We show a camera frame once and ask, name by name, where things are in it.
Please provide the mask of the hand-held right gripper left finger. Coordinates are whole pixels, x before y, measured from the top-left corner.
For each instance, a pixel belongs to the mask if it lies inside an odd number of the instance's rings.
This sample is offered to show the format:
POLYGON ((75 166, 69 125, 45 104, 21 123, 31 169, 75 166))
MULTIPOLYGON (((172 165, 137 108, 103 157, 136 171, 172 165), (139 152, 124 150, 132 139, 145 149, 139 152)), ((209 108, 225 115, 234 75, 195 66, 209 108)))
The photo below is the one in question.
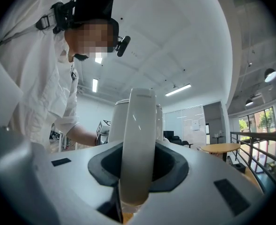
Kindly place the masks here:
POLYGON ((90 159, 110 148, 105 144, 49 154, 32 144, 36 174, 59 225, 122 225, 116 190, 100 185, 88 170, 90 159))

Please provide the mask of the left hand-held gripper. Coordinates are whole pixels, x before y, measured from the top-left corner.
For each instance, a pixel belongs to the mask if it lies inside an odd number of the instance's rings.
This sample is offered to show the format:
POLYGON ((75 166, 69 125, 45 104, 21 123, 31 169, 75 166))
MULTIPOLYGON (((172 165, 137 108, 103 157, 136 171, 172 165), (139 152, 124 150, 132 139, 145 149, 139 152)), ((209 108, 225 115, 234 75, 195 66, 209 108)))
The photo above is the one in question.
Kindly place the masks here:
POLYGON ((110 131, 111 121, 101 120, 97 127, 97 139, 96 145, 102 145, 108 143, 108 136, 110 131))

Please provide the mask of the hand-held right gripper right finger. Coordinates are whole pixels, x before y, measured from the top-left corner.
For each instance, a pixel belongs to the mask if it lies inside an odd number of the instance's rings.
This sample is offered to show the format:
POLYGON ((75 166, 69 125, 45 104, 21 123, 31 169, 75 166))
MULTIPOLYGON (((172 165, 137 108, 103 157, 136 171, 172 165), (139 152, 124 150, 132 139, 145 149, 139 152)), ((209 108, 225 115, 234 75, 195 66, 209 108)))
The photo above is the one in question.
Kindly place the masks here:
POLYGON ((187 160, 188 175, 171 192, 151 193, 128 225, 239 225, 246 224, 261 207, 263 193, 222 159, 173 143, 161 144, 187 160), (250 205, 237 216, 214 184, 223 179, 250 205))

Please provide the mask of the white electric kettle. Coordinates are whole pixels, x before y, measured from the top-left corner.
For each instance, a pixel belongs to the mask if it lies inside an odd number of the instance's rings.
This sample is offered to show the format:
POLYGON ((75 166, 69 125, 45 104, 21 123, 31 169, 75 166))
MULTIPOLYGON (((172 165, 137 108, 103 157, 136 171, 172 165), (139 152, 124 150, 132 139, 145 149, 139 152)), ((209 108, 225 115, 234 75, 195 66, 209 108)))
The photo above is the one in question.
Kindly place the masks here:
POLYGON ((153 90, 133 88, 113 110, 109 142, 123 141, 119 192, 121 201, 142 205, 152 183, 157 138, 157 104, 153 90))

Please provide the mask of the person's left forearm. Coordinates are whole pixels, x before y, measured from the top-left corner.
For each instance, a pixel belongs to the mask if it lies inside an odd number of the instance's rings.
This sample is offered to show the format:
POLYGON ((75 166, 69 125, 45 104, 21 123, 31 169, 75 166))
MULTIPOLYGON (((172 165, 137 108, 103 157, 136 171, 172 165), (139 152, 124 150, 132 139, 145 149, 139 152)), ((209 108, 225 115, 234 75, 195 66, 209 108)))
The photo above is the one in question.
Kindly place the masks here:
POLYGON ((81 124, 72 127, 67 133, 67 138, 86 146, 95 146, 97 141, 96 133, 89 132, 81 124))

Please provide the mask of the round wooden table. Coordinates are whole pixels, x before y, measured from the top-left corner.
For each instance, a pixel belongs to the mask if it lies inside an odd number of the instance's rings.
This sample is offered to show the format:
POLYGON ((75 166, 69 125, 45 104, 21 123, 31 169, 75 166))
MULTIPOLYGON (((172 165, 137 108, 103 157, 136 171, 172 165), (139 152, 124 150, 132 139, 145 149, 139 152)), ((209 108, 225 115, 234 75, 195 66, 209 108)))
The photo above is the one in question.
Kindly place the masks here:
POLYGON ((201 150, 208 152, 210 154, 222 154, 222 159, 224 162, 227 160, 227 153, 238 151, 240 149, 240 144, 238 143, 218 143, 210 144, 201 147, 201 150))

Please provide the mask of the black office chair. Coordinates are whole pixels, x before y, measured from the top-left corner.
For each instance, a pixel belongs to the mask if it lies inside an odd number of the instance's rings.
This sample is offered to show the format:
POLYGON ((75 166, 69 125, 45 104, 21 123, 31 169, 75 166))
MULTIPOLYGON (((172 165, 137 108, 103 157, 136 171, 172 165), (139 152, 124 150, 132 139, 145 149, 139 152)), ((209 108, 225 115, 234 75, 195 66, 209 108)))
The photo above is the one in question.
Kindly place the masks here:
POLYGON ((191 148, 191 146, 193 145, 188 141, 182 141, 179 136, 171 136, 169 141, 177 145, 188 146, 189 148, 191 148))

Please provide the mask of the small black side table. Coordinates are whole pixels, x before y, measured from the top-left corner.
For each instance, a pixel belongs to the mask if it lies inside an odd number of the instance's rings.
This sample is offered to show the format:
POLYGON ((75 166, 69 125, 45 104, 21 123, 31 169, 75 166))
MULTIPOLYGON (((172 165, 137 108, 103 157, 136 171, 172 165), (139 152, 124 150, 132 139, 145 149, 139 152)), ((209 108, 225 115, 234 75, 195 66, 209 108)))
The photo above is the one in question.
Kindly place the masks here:
POLYGON ((220 130, 217 134, 213 134, 211 137, 211 143, 212 144, 219 144, 222 143, 222 140, 224 139, 224 132, 220 130))

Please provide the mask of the black metal railing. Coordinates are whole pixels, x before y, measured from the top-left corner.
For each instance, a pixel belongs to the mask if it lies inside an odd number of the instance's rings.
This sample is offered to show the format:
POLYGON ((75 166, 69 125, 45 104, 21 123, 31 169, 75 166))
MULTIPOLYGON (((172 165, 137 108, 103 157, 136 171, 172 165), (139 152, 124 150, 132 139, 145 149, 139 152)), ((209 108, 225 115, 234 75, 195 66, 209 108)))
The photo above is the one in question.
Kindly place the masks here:
POLYGON ((276 132, 231 132, 231 143, 240 145, 235 159, 241 159, 254 176, 263 193, 276 188, 276 155, 269 152, 269 143, 276 144, 276 132))

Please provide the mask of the person's white shirt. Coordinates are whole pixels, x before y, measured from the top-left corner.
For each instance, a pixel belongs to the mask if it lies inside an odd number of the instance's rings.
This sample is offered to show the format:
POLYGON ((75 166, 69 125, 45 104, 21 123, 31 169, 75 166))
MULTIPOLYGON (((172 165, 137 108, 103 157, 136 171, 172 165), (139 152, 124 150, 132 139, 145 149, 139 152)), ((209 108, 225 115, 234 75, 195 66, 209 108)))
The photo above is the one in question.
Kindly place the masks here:
POLYGON ((22 91, 9 127, 48 148, 52 125, 62 133, 79 123, 78 77, 64 32, 39 30, 56 0, 16 0, 0 22, 0 63, 22 91))

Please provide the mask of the large glass window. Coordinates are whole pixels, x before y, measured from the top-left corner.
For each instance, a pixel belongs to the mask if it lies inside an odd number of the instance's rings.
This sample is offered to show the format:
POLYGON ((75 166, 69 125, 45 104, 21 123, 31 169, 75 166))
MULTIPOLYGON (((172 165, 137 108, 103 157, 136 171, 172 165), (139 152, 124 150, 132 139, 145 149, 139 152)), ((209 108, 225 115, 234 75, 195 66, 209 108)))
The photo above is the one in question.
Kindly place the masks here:
POLYGON ((276 132, 276 120, 273 107, 243 117, 239 117, 239 128, 240 132, 276 132))

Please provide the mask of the black chest-mounted device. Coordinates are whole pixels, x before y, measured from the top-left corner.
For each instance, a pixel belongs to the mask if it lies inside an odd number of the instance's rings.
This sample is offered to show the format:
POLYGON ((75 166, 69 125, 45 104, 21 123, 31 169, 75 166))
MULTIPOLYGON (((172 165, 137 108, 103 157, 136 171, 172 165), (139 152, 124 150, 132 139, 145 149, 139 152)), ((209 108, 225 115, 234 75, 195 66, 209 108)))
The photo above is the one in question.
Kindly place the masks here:
POLYGON ((70 0, 57 2, 52 6, 55 15, 54 34, 84 24, 90 20, 109 20, 112 15, 113 0, 70 0))

